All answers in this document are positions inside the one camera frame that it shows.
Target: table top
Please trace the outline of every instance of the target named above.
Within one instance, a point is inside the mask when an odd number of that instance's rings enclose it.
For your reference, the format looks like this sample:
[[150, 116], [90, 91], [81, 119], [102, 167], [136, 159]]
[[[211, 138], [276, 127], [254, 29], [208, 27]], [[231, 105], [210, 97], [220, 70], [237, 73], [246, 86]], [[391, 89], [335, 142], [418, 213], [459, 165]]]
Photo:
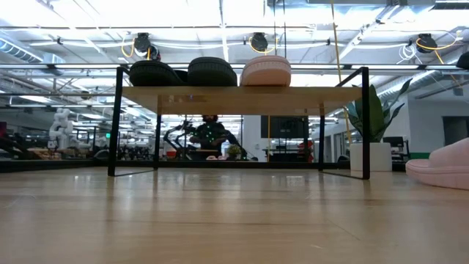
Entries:
[[360, 87], [123, 87], [159, 114], [321, 115], [361, 97]]

